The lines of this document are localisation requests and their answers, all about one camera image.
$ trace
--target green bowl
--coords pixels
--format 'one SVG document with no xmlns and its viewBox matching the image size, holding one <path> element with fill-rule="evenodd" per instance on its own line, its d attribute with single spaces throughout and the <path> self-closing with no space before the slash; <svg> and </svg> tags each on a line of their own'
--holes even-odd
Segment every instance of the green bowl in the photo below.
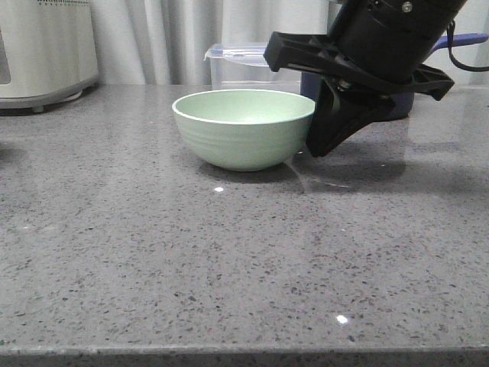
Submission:
<svg viewBox="0 0 489 367">
<path fill-rule="evenodd" d="M 301 149 L 315 103 L 275 90 L 222 89 L 184 96 L 172 107 L 198 157 L 232 171 L 259 171 Z"/>
</svg>

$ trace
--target speckled quartz countertop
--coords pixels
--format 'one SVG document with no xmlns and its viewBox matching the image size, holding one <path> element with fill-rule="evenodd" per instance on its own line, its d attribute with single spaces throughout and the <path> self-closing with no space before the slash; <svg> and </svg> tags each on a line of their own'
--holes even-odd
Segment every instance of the speckled quartz countertop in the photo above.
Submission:
<svg viewBox="0 0 489 367">
<path fill-rule="evenodd" d="M 489 88 L 256 173 L 182 143 L 204 89 L 1 112 L 2 367 L 489 365 Z"/>
</svg>

